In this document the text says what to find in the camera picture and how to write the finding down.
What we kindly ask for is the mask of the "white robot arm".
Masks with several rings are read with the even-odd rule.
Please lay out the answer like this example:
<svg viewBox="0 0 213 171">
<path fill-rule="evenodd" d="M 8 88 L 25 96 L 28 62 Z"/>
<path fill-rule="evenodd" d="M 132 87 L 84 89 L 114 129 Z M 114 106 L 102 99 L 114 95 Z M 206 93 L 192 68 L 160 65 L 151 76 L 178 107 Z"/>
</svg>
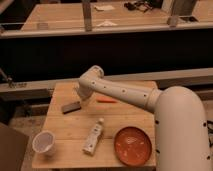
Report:
<svg viewBox="0 0 213 171">
<path fill-rule="evenodd" d="M 77 93 L 86 100 L 95 92 L 154 115 L 156 171 L 213 171 L 206 112 L 195 92 L 183 86 L 160 90 L 108 81 L 94 65 L 78 78 Z"/>
</svg>

